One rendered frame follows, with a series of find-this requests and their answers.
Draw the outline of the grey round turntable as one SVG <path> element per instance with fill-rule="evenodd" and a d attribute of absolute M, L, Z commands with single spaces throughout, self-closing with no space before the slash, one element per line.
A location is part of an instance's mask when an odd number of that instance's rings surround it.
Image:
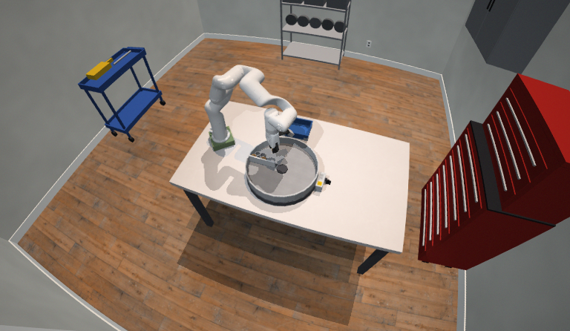
<path fill-rule="evenodd" d="M 305 200 L 314 189 L 321 192 L 324 181 L 330 185 L 331 180 L 326 178 L 326 173 L 320 171 L 318 175 L 318 158 L 305 142 L 280 137 L 278 147 L 278 152 L 272 153 L 265 140 L 256 145 L 246 158 L 246 179 L 256 198 L 273 206 L 290 206 Z M 252 156 L 256 151 L 265 153 L 266 159 Z"/>

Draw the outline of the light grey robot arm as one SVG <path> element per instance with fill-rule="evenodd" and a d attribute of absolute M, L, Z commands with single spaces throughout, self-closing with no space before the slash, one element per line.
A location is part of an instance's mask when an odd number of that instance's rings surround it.
<path fill-rule="evenodd" d="M 240 89 L 258 107 L 265 105 L 277 105 L 283 112 L 279 115 L 276 108 L 267 108 L 264 111 L 265 129 L 268 134 L 279 133 L 279 136 L 287 134 L 290 137 L 294 133 L 289 129 L 297 118 L 297 112 L 292 105 L 279 96 L 271 95 L 261 83 L 265 76 L 262 71 L 245 65 L 235 65 L 222 76 L 214 76 L 209 92 L 209 100 L 204 108 L 211 124 L 210 131 L 214 142 L 222 143 L 229 139 L 230 133 L 226 130 L 223 113 L 220 110 L 229 102 L 233 87 L 238 83 Z M 212 131 L 211 131 L 212 130 Z"/>

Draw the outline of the blue crate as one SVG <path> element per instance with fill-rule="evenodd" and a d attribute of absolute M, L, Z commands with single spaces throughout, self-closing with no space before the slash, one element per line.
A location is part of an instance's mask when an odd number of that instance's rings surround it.
<path fill-rule="evenodd" d="M 308 141 L 308 136 L 312 129 L 312 122 L 312 120 L 296 118 L 293 124 L 289 127 L 289 129 L 294 133 L 293 137 Z"/>

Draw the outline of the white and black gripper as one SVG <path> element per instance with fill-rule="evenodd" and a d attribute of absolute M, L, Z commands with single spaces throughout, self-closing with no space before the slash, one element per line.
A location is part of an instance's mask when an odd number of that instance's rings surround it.
<path fill-rule="evenodd" d="M 266 132 L 266 140 L 269 143 L 269 148 L 272 148 L 272 153 L 276 153 L 279 150 L 280 146 L 280 137 L 279 133 L 276 134 L 268 134 Z"/>

